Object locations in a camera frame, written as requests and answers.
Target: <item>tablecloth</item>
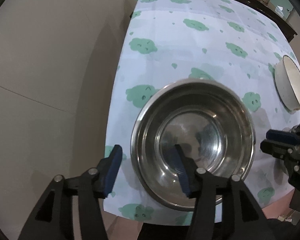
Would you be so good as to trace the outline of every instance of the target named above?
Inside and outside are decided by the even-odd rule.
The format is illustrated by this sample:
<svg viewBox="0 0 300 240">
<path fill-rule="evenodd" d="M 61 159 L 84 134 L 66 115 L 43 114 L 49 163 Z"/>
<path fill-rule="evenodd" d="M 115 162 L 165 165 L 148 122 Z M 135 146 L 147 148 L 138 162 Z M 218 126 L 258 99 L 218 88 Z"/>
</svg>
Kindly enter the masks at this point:
<svg viewBox="0 0 300 240">
<path fill-rule="evenodd" d="M 282 161 L 260 151 L 269 129 L 300 123 L 274 85 L 274 68 L 283 55 L 300 68 L 278 26 L 234 0 L 138 0 L 124 40 L 111 98 L 105 156 L 115 144 L 124 156 L 104 210 L 132 220 L 189 225 L 192 212 L 169 209 L 153 200 L 135 175 L 130 138 L 139 111 L 165 85 L 194 77 L 232 89 L 249 109 L 256 149 L 246 185 L 263 208 L 290 192 Z M 215 221 L 221 221 L 221 204 Z"/>
</svg>

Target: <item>white bowl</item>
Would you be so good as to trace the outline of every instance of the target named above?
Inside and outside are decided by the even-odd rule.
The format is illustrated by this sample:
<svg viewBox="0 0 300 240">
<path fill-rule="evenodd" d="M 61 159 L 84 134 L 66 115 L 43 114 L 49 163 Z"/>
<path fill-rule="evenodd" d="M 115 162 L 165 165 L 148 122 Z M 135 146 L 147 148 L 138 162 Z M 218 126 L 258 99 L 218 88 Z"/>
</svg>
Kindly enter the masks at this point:
<svg viewBox="0 0 300 240">
<path fill-rule="evenodd" d="M 284 55 L 276 65 L 274 81 L 285 106 L 291 111 L 300 110 L 300 70 L 289 56 Z"/>
</svg>

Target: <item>silver rivet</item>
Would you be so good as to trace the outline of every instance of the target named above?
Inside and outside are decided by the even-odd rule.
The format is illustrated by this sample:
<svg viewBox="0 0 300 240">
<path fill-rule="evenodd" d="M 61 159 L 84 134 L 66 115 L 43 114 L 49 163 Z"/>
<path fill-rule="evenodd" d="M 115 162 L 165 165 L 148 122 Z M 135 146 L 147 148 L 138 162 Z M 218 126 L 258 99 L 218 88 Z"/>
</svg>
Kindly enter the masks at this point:
<svg viewBox="0 0 300 240">
<path fill-rule="evenodd" d="M 54 180 L 55 182 L 60 182 L 60 181 L 62 181 L 62 179 L 63 179 L 63 176 L 62 176 L 62 175 L 56 175 L 56 176 L 53 178 L 53 180 Z"/>
<path fill-rule="evenodd" d="M 97 172 L 98 172 L 98 170 L 96 168 L 91 168 L 90 170 L 88 170 L 88 173 L 90 175 L 95 175 L 95 174 L 97 174 Z"/>
<path fill-rule="evenodd" d="M 232 176 L 231 176 L 231 179 L 232 179 L 233 181 L 235 181 L 235 182 L 240 181 L 240 177 L 239 177 L 237 174 L 232 175 Z"/>
<path fill-rule="evenodd" d="M 206 169 L 205 168 L 197 168 L 197 173 L 199 174 L 205 174 L 206 173 Z"/>
</svg>

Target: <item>metal basin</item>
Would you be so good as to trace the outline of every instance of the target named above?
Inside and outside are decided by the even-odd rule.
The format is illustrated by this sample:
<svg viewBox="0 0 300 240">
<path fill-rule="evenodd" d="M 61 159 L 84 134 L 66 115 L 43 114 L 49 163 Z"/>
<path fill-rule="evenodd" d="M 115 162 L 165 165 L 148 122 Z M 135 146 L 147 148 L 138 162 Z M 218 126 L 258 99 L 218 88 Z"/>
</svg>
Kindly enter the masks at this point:
<svg viewBox="0 0 300 240">
<path fill-rule="evenodd" d="M 245 179 L 252 164 L 250 114 L 234 92 L 215 81 L 184 79 L 159 90 L 141 110 L 131 137 L 131 161 L 146 191 L 159 203 L 193 211 L 163 153 L 180 144 L 187 157 L 216 176 Z M 217 196 L 216 204 L 222 201 Z"/>
</svg>

